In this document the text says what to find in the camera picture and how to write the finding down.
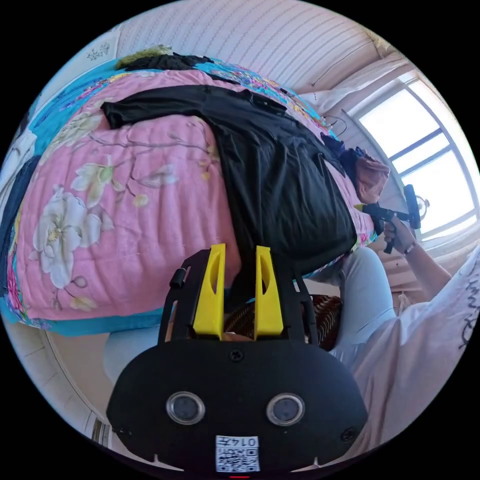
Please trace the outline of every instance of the yellow gripper tool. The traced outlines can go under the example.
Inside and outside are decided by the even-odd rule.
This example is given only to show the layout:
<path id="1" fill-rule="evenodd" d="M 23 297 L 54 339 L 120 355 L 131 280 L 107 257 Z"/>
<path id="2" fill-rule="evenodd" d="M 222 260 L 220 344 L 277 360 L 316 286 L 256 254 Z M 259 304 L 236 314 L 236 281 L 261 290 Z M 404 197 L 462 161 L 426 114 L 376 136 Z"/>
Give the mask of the yellow gripper tool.
<path id="1" fill-rule="evenodd" d="M 224 331 L 225 244 L 212 245 L 198 297 L 193 330 L 222 339 Z M 284 329 L 270 249 L 256 248 L 254 339 L 280 336 Z"/>

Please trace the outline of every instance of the screw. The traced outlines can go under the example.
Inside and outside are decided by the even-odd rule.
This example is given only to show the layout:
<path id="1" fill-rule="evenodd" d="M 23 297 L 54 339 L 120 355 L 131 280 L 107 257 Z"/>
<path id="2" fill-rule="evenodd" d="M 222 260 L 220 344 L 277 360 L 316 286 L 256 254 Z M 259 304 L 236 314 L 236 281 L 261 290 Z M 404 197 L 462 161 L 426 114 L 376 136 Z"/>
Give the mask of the screw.
<path id="1" fill-rule="evenodd" d="M 354 428 L 347 428 L 341 435 L 340 435 L 340 440 L 342 442 L 350 442 L 353 440 L 356 436 L 357 432 L 355 431 Z"/>
<path id="2" fill-rule="evenodd" d="M 232 362 L 241 362 L 244 359 L 244 353 L 240 350 L 235 349 L 228 354 L 228 358 Z"/>
<path id="3" fill-rule="evenodd" d="M 118 433 L 122 435 L 126 435 L 127 437 L 132 436 L 132 432 L 128 428 L 125 428 L 123 426 L 118 429 Z"/>

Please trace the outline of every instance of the orange cloth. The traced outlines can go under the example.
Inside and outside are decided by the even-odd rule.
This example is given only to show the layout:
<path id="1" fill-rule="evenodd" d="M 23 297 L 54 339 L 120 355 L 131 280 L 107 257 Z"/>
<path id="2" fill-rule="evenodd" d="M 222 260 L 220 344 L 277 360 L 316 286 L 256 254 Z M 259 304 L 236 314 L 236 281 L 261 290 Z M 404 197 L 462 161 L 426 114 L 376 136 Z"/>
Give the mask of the orange cloth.
<path id="1" fill-rule="evenodd" d="M 390 169 L 366 155 L 356 161 L 356 193 L 364 204 L 376 204 L 379 201 L 390 175 Z"/>

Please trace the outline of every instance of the wall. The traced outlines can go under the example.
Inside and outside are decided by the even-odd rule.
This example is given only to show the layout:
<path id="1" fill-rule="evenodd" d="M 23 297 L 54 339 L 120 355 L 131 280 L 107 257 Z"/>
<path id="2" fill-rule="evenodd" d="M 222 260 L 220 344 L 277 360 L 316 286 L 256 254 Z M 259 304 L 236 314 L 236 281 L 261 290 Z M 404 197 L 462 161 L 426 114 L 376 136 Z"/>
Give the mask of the wall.
<path id="1" fill-rule="evenodd" d="M 251 69 L 295 91 L 328 90 L 378 60 L 357 23 L 297 0 L 184 0 L 120 26 L 117 55 L 165 44 Z"/>

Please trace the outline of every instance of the pink floral quilt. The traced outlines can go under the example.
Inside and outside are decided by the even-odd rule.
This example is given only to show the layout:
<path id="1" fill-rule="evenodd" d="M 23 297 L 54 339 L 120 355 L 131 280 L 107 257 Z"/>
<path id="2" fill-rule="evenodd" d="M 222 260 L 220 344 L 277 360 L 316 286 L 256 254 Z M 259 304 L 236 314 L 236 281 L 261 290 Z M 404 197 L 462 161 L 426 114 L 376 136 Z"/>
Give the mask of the pink floral quilt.
<path id="1" fill-rule="evenodd" d="M 161 308 L 173 272 L 185 258 L 226 244 L 225 286 L 241 267 L 219 155 L 212 131 L 198 117 L 171 115 L 110 130 L 103 102 L 176 85 L 245 87 L 200 70 L 137 72 L 118 78 L 88 100 L 43 153 L 15 228 L 13 306 L 30 318 L 74 320 L 128 316 Z M 305 113 L 289 114 L 319 138 Z M 369 243 L 371 218 L 348 177 L 328 166 Z M 12 271 L 12 256 L 8 268 Z"/>

